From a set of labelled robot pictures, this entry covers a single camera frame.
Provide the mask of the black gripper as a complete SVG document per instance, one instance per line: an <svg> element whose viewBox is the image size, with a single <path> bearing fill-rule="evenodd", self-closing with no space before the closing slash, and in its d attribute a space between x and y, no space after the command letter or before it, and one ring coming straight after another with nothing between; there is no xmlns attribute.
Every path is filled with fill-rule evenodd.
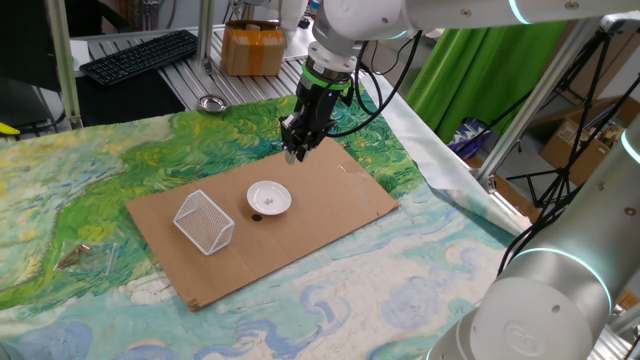
<svg viewBox="0 0 640 360"><path fill-rule="evenodd" d="M333 109L348 87L348 83L328 89L315 83L298 84L294 114L280 119L282 148L288 164L304 162L336 125Z"/></svg>

